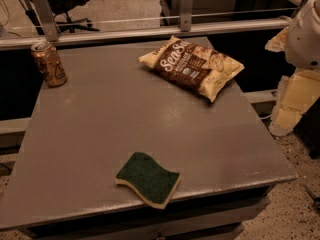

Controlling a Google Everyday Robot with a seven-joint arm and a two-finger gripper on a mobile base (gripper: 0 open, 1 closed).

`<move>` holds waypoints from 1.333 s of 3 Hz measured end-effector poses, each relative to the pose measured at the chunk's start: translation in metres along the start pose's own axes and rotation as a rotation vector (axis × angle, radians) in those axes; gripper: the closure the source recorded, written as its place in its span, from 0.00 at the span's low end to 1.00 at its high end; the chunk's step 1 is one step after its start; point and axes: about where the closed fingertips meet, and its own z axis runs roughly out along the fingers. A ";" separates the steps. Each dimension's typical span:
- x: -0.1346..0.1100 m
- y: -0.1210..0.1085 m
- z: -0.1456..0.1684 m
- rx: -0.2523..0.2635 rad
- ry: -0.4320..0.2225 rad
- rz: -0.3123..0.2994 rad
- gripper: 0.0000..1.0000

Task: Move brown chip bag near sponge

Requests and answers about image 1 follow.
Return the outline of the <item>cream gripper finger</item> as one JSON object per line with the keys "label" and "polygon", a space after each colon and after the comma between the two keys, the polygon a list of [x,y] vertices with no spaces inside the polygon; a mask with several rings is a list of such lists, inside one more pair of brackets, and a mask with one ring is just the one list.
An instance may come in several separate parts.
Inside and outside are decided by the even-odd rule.
{"label": "cream gripper finger", "polygon": [[271,52],[283,52],[286,48],[287,33],[288,27],[285,27],[266,43],[265,49]]}
{"label": "cream gripper finger", "polygon": [[297,68],[291,77],[282,76],[278,84],[276,105],[269,131],[286,136],[320,97],[320,70]]}

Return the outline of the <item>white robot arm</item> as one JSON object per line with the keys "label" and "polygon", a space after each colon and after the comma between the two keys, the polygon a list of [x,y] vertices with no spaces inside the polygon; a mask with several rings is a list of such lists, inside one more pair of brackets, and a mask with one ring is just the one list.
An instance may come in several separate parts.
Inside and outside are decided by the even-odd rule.
{"label": "white robot arm", "polygon": [[295,67],[291,77],[278,84],[269,131],[285,136],[320,98],[320,0],[308,0],[289,26],[267,42],[265,49],[285,52]]}

